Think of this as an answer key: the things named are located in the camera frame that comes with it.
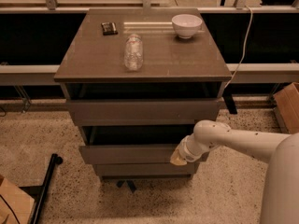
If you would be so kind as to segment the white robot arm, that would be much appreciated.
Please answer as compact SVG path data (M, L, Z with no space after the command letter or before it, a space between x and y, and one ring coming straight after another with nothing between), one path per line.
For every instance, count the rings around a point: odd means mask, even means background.
M195 162L220 146L268 164L260 224L299 224L299 133L235 130L225 123L201 120L180 141L170 162L176 166Z

